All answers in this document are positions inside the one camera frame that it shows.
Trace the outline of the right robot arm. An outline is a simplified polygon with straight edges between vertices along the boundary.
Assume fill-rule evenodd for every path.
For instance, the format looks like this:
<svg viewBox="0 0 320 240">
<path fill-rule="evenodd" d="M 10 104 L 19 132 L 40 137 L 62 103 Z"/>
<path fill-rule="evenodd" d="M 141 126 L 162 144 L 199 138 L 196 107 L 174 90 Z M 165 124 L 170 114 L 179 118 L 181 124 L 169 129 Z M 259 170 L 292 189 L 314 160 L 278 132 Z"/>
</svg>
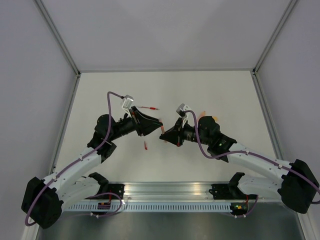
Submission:
<svg viewBox="0 0 320 240">
<path fill-rule="evenodd" d="M 306 162 L 269 159 L 221 133 L 219 124 L 211 116 L 201 117 L 195 126 L 180 117 L 159 138 L 178 147 L 184 141 L 206 145 L 212 159 L 239 165 L 260 175 L 235 173 L 227 187 L 232 198 L 255 195 L 280 200 L 300 214 L 307 213 L 309 207 L 316 204 L 314 198 L 320 191 L 320 184 Z"/>
</svg>

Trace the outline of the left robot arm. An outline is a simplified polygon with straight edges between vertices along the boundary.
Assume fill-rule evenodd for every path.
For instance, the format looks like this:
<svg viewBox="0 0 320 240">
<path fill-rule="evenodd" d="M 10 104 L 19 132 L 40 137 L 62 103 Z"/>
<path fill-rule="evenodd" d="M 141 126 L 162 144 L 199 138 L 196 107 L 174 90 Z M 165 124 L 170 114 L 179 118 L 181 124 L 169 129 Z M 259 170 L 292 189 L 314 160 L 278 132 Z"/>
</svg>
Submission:
<svg viewBox="0 0 320 240">
<path fill-rule="evenodd" d="M 119 121 L 110 114 L 101 115 L 92 139 L 78 159 L 59 172 L 28 181 L 21 204 L 22 211 L 26 213 L 25 225 L 37 224 L 47 229 L 73 204 L 93 196 L 104 199 L 109 193 L 109 181 L 101 174 L 91 173 L 83 183 L 78 180 L 113 154 L 117 147 L 114 140 L 132 132 L 144 137 L 162 125 L 159 119 L 140 112 L 135 106 Z"/>
</svg>

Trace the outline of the translucent orange highlighter marker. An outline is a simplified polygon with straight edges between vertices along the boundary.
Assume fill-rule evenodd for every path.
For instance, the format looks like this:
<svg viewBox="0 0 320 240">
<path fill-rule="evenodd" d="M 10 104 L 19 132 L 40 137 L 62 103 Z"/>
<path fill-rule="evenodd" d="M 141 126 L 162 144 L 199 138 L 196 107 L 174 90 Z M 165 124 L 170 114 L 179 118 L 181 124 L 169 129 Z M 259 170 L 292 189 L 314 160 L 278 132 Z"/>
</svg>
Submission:
<svg viewBox="0 0 320 240">
<path fill-rule="evenodd" d="M 199 121 L 202 117 L 205 117 L 206 116 L 206 111 L 202 111 L 200 114 L 199 114 L 199 116 L 198 116 L 198 118 L 197 118 L 197 121 Z"/>
</svg>

